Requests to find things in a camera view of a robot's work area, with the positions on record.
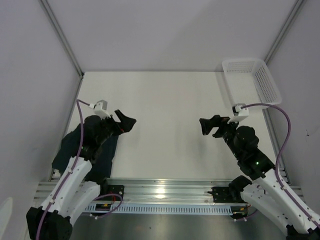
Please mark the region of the aluminium frame post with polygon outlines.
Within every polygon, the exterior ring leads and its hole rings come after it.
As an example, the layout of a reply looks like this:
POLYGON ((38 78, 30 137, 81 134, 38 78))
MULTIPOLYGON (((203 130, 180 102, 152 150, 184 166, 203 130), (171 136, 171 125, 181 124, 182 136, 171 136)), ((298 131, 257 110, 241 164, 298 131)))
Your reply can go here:
POLYGON ((65 36, 65 33, 49 3, 48 0, 39 0, 39 4, 41 5, 49 23, 51 24, 51 27, 53 31, 55 32, 66 56, 68 57, 69 61, 71 62, 75 72, 77 75, 82 78, 84 75, 84 72, 82 71, 80 64, 74 54, 74 51, 72 50, 71 45, 69 44, 68 39, 65 36))
POLYGON ((264 62, 268 66, 272 59, 275 57, 276 53, 280 49, 283 41, 285 40, 286 36, 288 35, 290 29, 294 25, 296 19, 298 18, 300 12, 304 8, 308 1, 307 0, 296 0, 290 9, 287 17, 285 18, 283 24, 281 25, 281 28, 279 32, 277 33, 274 41, 272 42, 269 50, 267 51, 264 62))

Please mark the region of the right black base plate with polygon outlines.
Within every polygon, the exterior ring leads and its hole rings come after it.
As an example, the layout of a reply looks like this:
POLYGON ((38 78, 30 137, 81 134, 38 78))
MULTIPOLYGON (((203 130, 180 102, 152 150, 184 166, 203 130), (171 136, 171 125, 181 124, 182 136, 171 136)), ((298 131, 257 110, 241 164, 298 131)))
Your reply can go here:
POLYGON ((207 193, 212 196, 214 203, 245 203, 240 192, 230 187, 214 186, 207 193))

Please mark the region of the right aluminium frame post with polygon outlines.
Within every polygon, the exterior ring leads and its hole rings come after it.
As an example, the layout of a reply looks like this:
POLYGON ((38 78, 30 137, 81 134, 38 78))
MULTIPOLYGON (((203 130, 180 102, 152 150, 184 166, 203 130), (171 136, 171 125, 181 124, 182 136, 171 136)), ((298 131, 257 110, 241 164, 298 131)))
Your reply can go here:
POLYGON ((290 9, 287 17, 285 18, 283 24, 281 25, 281 28, 279 32, 277 33, 274 41, 272 42, 269 50, 267 51, 264 62, 268 66, 272 59, 275 57, 276 53, 280 49, 283 41, 285 40, 286 36, 288 35, 290 29, 294 25, 296 19, 298 18, 300 12, 304 8, 308 1, 307 0, 296 0, 290 9))

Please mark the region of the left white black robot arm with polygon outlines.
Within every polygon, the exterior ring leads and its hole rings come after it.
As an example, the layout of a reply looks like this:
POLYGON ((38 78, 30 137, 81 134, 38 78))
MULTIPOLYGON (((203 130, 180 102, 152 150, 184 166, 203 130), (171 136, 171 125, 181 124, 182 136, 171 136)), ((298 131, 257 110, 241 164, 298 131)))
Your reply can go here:
POLYGON ((105 176, 93 180, 86 177, 106 140, 130 132, 137 122, 119 109, 115 114, 118 121, 105 110, 95 110, 94 115, 80 118, 76 148, 69 150, 69 161, 62 176, 40 206, 31 207, 26 214, 30 239, 70 239, 74 224, 90 202, 108 196, 105 176))

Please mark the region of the dark teal shorts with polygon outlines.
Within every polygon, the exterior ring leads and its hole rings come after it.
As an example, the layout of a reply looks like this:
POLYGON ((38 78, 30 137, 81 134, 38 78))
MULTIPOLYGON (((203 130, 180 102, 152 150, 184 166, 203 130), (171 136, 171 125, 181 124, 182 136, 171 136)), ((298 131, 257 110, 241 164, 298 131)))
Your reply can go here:
MULTIPOLYGON (((75 130, 68 133, 61 141, 60 149, 55 156, 51 166, 61 174, 66 170, 69 160, 75 157, 79 150, 81 129, 78 125, 75 130)), ((111 176, 113 159, 116 154, 118 137, 108 138, 101 146, 102 152, 92 165, 91 170, 85 176, 86 181, 101 183, 105 178, 111 176)))

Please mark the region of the aluminium mounting rail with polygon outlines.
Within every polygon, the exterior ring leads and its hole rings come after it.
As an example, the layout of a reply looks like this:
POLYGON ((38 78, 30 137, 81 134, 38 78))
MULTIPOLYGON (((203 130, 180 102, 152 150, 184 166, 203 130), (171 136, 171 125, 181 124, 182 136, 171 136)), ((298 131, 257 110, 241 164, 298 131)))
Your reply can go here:
MULTIPOLYGON (((108 185, 124 185, 123 203, 125 204, 163 204, 163 205, 209 205, 214 204, 213 197, 207 192, 212 187, 227 187, 232 179, 138 179, 109 178, 108 185)), ((34 201, 42 203, 47 197, 53 197, 53 190, 60 184, 58 180, 41 181, 38 184, 34 201)), ((54 198, 64 200, 73 198, 81 189, 82 183, 76 183, 71 193, 63 193, 69 183, 64 183, 54 198)))

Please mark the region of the white perforated plastic basket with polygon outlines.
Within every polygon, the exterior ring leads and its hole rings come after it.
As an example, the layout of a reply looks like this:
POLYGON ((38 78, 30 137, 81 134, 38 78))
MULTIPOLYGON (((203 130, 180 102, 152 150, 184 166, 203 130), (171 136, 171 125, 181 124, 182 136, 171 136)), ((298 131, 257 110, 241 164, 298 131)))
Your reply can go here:
POLYGON ((232 105, 279 105, 282 96, 266 63, 259 58, 234 58, 222 62, 224 81, 232 105))

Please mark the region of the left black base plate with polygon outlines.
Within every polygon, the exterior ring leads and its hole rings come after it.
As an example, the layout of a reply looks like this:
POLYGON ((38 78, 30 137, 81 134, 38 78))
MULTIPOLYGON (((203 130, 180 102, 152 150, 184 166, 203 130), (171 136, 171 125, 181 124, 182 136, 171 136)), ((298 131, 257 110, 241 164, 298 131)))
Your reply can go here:
MULTIPOLYGON (((106 194, 110 195, 110 194, 117 194, 120 195, 122 198, 124 197, 124 193, 125 193, 125 186, 124 185, 114 185, 114 184, 110 184, 107 188, 106 194)), ((105 201, 111 201, 111 202, 116 202, 119 201, 120 198, 118 196, 115 195, 110 195, 104 198, 105 201)))

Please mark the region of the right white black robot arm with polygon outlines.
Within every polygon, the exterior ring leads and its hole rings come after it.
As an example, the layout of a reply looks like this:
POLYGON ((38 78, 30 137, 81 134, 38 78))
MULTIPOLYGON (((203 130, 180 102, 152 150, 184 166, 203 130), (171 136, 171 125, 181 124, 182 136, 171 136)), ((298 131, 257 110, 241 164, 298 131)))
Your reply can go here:
POLYGON ((213 199, 246 203, 261 212, 285 234, 287 240, 318 240, 320 216, 308 207, 280 177, 275 164, 258 148, 259 138, 252 127, 240 126, 229 117, 200 118, 204 136, 212 129, 222 138, 237 160, 243 175, 227 187, 213 187, 213 199))

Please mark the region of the left aluminium frame post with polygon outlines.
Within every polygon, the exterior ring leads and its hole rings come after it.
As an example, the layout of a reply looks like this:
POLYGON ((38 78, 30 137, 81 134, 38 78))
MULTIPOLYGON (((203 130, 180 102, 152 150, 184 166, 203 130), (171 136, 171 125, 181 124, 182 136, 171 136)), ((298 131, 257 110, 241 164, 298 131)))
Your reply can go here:
POLYGON ((51 24, 51 27, 53 31, 55 32, 66 56, 68 57, 69 61, 71 62, 75 72, 77 75, 82 78, 84 75, 84 72, 82 71, 80 64, 74 54, 74 51, 72 50, 71 45, 69 44, 68 39, 65 36, 65 33, 49 3, 48 0, 39 0, 39 4, 41 5, 49 23, 51 24))

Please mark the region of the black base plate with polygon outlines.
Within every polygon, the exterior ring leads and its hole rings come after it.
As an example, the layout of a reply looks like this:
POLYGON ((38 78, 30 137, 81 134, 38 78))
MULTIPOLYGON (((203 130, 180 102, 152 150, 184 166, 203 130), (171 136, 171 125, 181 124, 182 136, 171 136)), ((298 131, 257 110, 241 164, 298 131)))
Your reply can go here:
POLYGON ((212 196, 214 203, 245 203, 240 192, 230 187, 214 186, 207 193, 212 196))
MULTIPOLYGON (((125 186, 124 185, 114 185, 114 184, 110 184, 107 188, 106 194, 110 195, 110 194, 117 194, 120 195, 122 198, 124 197, 124 193, 125 193, 125 186)), ((111 201, 111 202, 116 202, 119 201, 120 198, 118 196, 115 195, 110 195, 104 198, 105 201, 111 201)))

